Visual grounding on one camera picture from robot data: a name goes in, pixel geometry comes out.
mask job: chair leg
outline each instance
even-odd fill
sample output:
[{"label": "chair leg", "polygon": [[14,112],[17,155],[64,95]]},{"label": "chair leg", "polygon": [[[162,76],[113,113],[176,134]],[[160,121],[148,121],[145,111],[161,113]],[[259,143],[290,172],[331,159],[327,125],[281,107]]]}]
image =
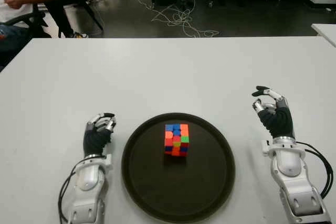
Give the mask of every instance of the chair leg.
[{"label": "chair leg", "polygon": [[90,6],[87,3],[83,3],[82,6],[85,8],[85,10],[88,12],[88,14],[91,16],[91,18],[93,19],[93,21],[97,24],[97,26],[99,26],[100,30],[104,30],[103,27],[101,26],[101,24],[98,22],[98,20],[96,19],[93,10],[90,8]]}]

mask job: robotic hand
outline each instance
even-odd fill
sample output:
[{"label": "robotic hand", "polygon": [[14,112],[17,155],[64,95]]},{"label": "robotic hand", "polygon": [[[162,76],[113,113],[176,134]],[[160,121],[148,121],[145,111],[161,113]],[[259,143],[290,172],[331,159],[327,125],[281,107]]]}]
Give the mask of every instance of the robotic hand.
[{"label": "robotic hand", "polygon": [[288,103],[281,94],[268,87],[257,86],[252,95],[269,95],[275,104],[253,103],[254,110],[273,137],[273,144],[263,145],[263,153],[271,158],[271,174],[280,187],[280,198],[290,223],[331,223],[317,189],[308,179],[303,161],[305,149],[295,140]]},{"label": "robotic hand", "polygon": [[[58,210],[62,220],[71,224],[101,224],[104,215],[104,197],[108,189],[106,174],[111,167],[111,154],[102,155],[103,148],[111,140],[116,125],[114,114],[101,113],[86,126],[83,148],[85,158],[75,165],[62,186]],[[75,185],[75,200],[68,214],[62,213],[62,198],[72,175],[78,174]]]}]

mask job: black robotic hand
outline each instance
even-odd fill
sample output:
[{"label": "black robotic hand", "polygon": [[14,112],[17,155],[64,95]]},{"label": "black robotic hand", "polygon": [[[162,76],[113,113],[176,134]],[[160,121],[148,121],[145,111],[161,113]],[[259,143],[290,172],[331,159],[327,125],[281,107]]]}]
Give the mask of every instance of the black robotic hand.
[{"label": "black robotic hand", "polygon": [[286,98],[268,87],[257,86],[257,90],[252,94],[254,97],[269,95],[276,102],[275,104],[262,103],[258,99],[253,103],[253,109],[258,113],[262,124],[269,130],[272,137],[287,136],[295,138],[293,121]]},{"label": "black robotic hand", "polygon": [[102,155],[105,145],[111,142],[115,120],[114,114],[101,113],[87,123],[83,141],[85,157],[92,154]]}]

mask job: black tray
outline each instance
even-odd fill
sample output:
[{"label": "black tray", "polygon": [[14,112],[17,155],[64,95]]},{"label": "black tray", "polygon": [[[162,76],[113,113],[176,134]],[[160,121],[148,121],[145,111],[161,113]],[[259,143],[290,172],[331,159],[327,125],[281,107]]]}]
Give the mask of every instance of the black tray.
[{"label": "black tray", "polygon": [[[187,157],[164,154],[165,124],[187,123]],[[140,125],[122,156],[122,177],[135,203],[169,222],[193,222],[213,214],[228,198],[235,179],[229,144],[210,123],[169,113]]]}]

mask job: rubik's cube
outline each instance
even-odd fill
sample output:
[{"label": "rubik's cube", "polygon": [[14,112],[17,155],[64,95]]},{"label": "rubik's cube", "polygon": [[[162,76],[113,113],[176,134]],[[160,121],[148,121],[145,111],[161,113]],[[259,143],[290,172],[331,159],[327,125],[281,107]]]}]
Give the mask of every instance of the rubik's cube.
[{"label": "rubik's cube", "polygon": [[187,124],[166,124],[164,152],[172,156],[185,157],[189,148],[189,129]]}]

